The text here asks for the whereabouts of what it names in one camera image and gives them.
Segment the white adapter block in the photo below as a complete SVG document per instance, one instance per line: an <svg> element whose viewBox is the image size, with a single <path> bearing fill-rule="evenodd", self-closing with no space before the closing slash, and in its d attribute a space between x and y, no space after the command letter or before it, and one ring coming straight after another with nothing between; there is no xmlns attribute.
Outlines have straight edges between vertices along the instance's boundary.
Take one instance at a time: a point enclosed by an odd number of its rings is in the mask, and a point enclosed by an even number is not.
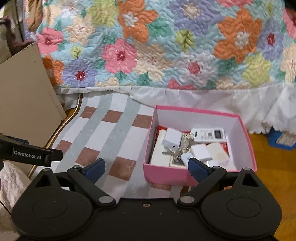
<svg viewBox="0 0 296 241"><path fill-rule="evenodd" d="M201 162L213 160L205 144L192 145L190 153Z"/></svg>

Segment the small white charger plug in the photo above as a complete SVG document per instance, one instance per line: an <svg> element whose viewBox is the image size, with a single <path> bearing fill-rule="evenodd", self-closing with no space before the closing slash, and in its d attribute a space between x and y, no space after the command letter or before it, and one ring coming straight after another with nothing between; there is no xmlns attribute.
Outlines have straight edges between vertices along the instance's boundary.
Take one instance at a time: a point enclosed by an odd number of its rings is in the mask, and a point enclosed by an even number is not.
<svg viewBox="0 0 296 241"><path fill-rule="evenodd" d="M181 155L181 161L185 165L186 168L188 168L189 160L193 157L194 156L190 152L186 152Z"/></svg>

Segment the silver keys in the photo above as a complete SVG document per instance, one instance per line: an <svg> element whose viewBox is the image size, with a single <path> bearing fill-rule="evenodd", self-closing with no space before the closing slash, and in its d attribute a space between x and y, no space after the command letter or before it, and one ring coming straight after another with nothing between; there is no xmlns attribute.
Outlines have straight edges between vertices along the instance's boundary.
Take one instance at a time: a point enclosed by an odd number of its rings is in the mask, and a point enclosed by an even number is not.
<svg viewBox="0 0 296 241"><path fill-rule="evenodd" d="M180 162L182 154L189 151L191 144L194 144L194 135L191 133L183 133L180 145L177 150L170 150L167 147L164 147L164 151L162 152L163 155L172 156L173 162Z"/></svg>

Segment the white TCL remote control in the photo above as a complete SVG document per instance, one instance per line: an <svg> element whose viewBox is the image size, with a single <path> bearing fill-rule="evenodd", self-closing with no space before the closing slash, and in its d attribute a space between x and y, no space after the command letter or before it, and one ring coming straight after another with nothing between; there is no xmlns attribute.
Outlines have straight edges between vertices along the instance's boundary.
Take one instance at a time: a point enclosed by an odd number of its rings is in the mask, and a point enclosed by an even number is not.
<svg viewBox="0 0 296 241"><path fill-rule="evenodd" d="M196 143L225 143L226 135L222 128L193 128L190 132Z"/></svg>

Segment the white square charger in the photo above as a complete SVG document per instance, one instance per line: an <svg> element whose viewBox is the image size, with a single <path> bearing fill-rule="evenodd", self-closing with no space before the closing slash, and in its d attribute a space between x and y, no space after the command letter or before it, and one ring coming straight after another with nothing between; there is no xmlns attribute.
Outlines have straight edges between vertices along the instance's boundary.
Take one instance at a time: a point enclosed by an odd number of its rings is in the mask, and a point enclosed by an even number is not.
<svg viewBox="0 0 296 241"><path fill-rule="evenodd" d="M162 140L162 145L170 150L177 150L180 147L182 132L168 128Z"/></svg>

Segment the cream remote with red buttons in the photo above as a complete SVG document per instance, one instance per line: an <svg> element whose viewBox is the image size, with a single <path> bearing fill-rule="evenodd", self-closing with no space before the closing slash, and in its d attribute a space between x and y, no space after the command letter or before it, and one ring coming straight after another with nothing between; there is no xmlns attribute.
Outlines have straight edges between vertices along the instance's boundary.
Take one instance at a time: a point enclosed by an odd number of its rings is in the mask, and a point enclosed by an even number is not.
<svg viewBox="0 0 296 241"><path fill-rule="evenodd" d="M152 152L152 157L150 160L150 164L154 166L160 167L169 167L172 161L172 156L163 155L162 152L165 150L162 145L162 140L166 134L167 130L159 130L158 137L156 139L156 143L154 146L154 150Z"/></svg>

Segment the white remote control back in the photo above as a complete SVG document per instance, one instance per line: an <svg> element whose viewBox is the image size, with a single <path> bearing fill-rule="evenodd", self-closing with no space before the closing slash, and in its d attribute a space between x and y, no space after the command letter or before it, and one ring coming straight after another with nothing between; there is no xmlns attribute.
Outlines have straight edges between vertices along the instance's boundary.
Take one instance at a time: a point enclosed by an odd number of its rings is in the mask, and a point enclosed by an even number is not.
<svg viewBox="0 0 296 241"><path fill-rule="evenodd" d="M206 146L210 156L211 160L207 161L206 164L209 167L213 166L221 166L226 167L229 162L229 155L224 150L222 145L220 143L211 143Z"/></svg>

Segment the pink cardboard box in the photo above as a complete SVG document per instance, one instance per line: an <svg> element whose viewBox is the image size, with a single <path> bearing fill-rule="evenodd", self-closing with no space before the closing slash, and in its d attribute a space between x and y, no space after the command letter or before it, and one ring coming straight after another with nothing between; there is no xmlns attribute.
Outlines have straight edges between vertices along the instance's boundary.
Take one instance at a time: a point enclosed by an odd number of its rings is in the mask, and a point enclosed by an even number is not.
<svg viewBox="0 0 296 241"><path fill-rule="evenodd" d="M251 141L239 115L158 105L154 108L143 164L145 180L151 184L171 186L195 186L197 184L182 161L178 163L171 161L169 167L150 164L159 130L168 128L178 130L182 134L190 133L193 128L222 128L226 135L226 142L220 144L229 155L228 165L223 168L229 172L240 172L244 167L251 168L253 171L257 170Z"/></svg>

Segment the beige cabinet side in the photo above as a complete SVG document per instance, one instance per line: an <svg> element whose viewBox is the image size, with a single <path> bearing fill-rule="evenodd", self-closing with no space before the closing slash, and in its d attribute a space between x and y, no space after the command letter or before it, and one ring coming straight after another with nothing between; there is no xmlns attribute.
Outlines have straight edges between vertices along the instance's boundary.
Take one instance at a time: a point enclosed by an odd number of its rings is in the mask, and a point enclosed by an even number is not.
<svg viewBox="0 0 296 241"><path fill-rule="evenodd" d="M1 139L8 141L1 143L2 159L29 175L34 162L17 163L13 145L46 146L65 118L36 43L1 63Z"/></svg>

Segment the striped grey brown rug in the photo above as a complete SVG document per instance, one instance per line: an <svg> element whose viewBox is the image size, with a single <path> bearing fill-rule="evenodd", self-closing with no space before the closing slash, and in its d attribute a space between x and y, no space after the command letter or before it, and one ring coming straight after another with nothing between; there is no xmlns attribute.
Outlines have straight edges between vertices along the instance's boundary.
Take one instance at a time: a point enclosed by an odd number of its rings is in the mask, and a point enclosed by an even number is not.
<svg viewBox="0 0 296 241"><path fill-rule="evenodd" d="M53 172L65 172L102 158L104 175L96 182L118 200L125 198L178 199L190 187L149 184L143 173L147 135L154 109L121 93L89 93L77 115L63 128L52 147L64 153Z"/></svg>

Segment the blue package with label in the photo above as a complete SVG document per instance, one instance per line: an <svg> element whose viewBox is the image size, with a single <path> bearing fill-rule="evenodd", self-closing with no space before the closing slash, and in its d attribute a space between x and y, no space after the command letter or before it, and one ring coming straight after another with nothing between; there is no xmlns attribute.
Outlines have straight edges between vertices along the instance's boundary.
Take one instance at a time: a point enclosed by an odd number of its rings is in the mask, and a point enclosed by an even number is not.
<svg viewBox="0 0 296 241"><path fill-rule="evenodd" d="M271 147L283 149L283 150L294 150L296 146L296 137L294 134L289 132L276 131L271 128L269 133L266 135L268 144Z"/></svg>

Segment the floral quilted bedspread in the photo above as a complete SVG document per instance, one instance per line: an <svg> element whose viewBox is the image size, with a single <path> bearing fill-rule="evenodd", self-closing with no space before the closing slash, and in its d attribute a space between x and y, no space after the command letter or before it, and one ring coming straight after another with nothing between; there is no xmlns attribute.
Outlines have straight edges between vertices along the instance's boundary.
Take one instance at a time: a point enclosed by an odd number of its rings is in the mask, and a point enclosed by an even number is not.
<svg viewBox="0 0 296 241"><path fill-rule="evenodd" d="M62 93L295 83L295 19L284 1L24 1L23 16Z"/></svg>

